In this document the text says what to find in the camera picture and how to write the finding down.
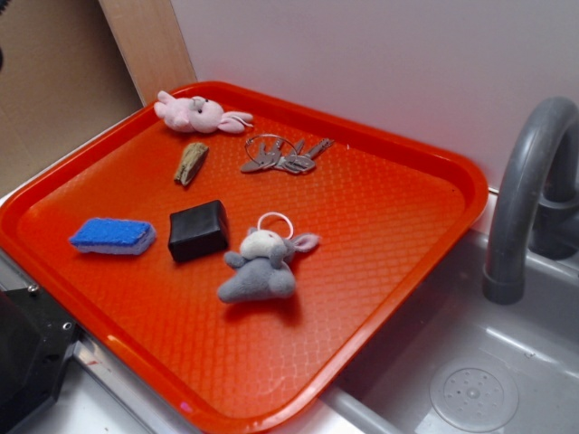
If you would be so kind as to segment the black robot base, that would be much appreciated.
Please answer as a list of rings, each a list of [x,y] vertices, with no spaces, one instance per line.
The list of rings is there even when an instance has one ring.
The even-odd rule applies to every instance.
[[[80,328],[44,289],[1,293],[1,431],[57,402]]]

